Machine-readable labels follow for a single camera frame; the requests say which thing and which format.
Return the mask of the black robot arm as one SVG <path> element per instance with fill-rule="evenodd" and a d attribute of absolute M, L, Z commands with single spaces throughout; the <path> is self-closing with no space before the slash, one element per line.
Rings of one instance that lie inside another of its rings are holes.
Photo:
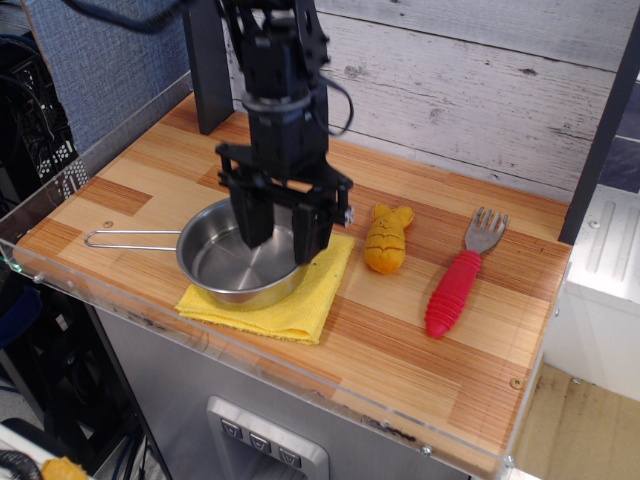
<path fill-rule="evenodd" d="M 352 181 L 331 167 L 328 38 L 312 1 L 217 1 L 244 76 L 242 104 L 250 143 L 221 144 L 220 182 L 230 192 L 241 238 L 256 248 L 271 238 L 275 206 L 292 213 L 298 265 L 329 243 L 334 225 L 353 219 Z"/>

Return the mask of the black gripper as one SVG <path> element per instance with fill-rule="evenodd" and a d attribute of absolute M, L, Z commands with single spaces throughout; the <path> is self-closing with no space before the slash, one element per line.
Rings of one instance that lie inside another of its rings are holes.
<path fill-rule="evenodd" d="M 249 130 L 248 145 L 216 148 L 241 238 L 261 246 L 273 234 L 273 206 L 290 208 L 295 262 L 307 265 L 327 248 L 333 224 L 353 221 L 353 181 L 327 160 L 328 104 L 254 106 Z"/>

